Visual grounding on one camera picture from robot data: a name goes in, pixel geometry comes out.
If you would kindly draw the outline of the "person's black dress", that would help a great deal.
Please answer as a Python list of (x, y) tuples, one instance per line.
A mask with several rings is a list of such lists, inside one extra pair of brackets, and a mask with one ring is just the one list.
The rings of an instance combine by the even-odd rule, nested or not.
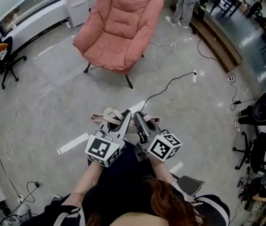
[(130, 212), (155, 215), (151, 206), (153, 188), (148, 181), (154, 176), (150, 161), (138, 161), (133, 145), (126, 142), (121, 155), (104, 168), (98, 183), (83, 197), (86, 225), (109, 226)]

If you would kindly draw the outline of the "wooden step platform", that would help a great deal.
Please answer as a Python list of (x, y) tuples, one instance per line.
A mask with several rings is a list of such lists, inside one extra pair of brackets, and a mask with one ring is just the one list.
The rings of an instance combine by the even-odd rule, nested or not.
[(219, 22), (209, 13), (202, 19), (195, 8), (190, 26), (207, 45), (225, 72), (229, 73), (242, 62), (238, 50)]

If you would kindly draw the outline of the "black table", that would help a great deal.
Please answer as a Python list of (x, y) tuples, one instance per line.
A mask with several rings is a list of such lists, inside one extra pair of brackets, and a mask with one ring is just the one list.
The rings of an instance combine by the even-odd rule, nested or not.
[[(227, 5), (226, 8), (223, 8), (221, 6), (220, 3), (222, 1), (224, 2), (224, 5)], [(243, 0), (216, 0), (210, 13), (212, 13), (217, 7), (219, 7), (223, 11), (221, 17), (224, 17), (226, 14), (229, 14), (228, 16), (231, 17), (238, 10), (242, 3)]]

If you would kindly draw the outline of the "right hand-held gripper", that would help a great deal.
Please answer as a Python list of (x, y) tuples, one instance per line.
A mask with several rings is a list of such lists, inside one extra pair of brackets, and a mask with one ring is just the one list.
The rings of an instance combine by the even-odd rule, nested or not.
[(141, 136), (140, 141), (134, 147), (137, 160), (143, 161), (150, 155), (162, 162), (173, 158), (181, 149), (182, 142), (167, 129), (161, 131), (155, 120), (146, 122), (145, 116), (146, 114), (142, 112), (136, 112), (133, 116), (137, 134)]

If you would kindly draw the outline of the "black office chair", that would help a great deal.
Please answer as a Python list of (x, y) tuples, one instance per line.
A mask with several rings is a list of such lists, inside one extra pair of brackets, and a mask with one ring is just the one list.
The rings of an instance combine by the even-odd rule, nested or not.
[(16, 76), (16, 74), (13, 71), (13, 66), (18, 62), (20, 62), (21, 60), (26, 61), (27, 57), (21, 56), (15, 59), (16, 56), (11, 54), (13, 48), (13, 38), (11, 36), (7, 37), (2, 43), (0, 43), (0, 46), (2, 45), (4, 47), (2, 52), (6, 51), (6, 53), (3, 56), (3, 58), (0, 58), (0, 74), (4, 73), (1, 87), (2, 89), (5, 89), (5, 80), (9, 72), (13, 75), (16, 82), (19, 81), (19, 78)]
[(266, 174), (266, 133), (261, 132), (253, 141), (248, 141), (247, 134), (243, 131), (242, 136), (245, 140), (245, 149), (238, 150), (233, 147), (234, 152), (243, 153), (244, 156), (239, 166), (235, 166), (236, 170), (240, 170), (242, 165), (250, 164), (250, 169), (256, 174)]

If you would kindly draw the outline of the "person's black striped jacket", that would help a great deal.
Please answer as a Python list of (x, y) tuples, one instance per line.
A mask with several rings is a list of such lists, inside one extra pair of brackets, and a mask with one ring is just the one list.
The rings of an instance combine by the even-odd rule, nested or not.
[(79, 207), (65, 205), (67, 199), (52, 202), (23, 226), (112, 226), (126, 216), (158, 219), (154, 226), (229, 226), (229, 208), (219, 197), (189, 201), (175, 186), (151, 177), (99, 182)]

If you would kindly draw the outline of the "white water dispenser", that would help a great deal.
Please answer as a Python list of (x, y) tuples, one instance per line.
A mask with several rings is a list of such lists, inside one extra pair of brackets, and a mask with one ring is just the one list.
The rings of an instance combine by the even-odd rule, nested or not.
[(88, 0), (64, 0), (73, 26), (84, 24), (89, 17)]

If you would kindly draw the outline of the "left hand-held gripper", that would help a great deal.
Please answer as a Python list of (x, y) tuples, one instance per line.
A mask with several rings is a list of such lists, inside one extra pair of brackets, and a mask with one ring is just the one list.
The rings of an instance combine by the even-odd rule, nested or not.
[(122, 121), (104, 116), (99, 129), (90, 135), (85, 149), (90, 161), (107, 168), (120, 156), (132, 114), (127, 109), (122, 115)]

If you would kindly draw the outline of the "pink cushioned lounge chair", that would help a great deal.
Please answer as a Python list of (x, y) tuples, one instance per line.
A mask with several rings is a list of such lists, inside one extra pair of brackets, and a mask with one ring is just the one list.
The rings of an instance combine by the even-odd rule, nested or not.
[(73, 45), (88, 66), (128, 77), (144, 56), (164, 0), (96, 0)]

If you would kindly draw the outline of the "pink cloth item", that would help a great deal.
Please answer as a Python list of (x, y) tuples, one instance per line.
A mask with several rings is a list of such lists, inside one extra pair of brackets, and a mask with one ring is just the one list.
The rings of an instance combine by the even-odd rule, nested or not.
[[(129, 128), (128, 128), (128, 133), (136, 133), (137, 129), (135, 126), (135, 121), (133, 119), (134, 113), (135, 111), (133, 109), (129, 109), (131, 112), (131, 119), (130, 119), (130, 123), (129, 123)], [(123, 119), (125, 116), (121, 115), (121, 112), (124, 112), (125, 110), (121, 110), (118, 111), (116, 109), (113, 108), (107, 108), (103, 114), (99, 114), (99, 113), (92, 113), (90, 115), (90, 120), (94, 123), (96, 123), (97, 125), (100, 125), (103, 121), (105, 122), (109, 122), (111, 123), (113, 126), (119, 126), (121, 123), (121, 119)], [(143, 119), (146, 122), (149, 122), (150, 119), (152, 119), (155, 123), (157, 123), (158, 125), (161, 123), (161, 118), (160, 117), (156, 117), (156, 116), (151, 116), (149, 114), (145, 114), (143, 115)]]

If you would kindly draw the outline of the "person's right forearm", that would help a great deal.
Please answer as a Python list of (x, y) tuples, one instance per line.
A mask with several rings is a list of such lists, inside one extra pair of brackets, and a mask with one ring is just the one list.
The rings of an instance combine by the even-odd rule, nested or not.
[(172, 174), (170, 173), (166, 164), (163, 161), (160, 161), (156, 157), (150, 157), (150, 163), (152, 165), (153, 171), (157, 179), (163, 180), (171, 184), (178, 191), (181, 191), (181, 188), (179, 187), (176, 179), (172, 176)]

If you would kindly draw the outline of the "person's left forearm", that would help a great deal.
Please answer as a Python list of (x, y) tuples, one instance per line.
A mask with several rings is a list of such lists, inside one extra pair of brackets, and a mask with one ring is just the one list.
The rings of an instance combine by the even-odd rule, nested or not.
[(97, 184), (103, 170), (104, 167), (102, 165), (95, 162), (90, 164), (71, 193), (74, 196), (75, 203), (81, 202), (84, 194), (91, 189), (92, 186)]

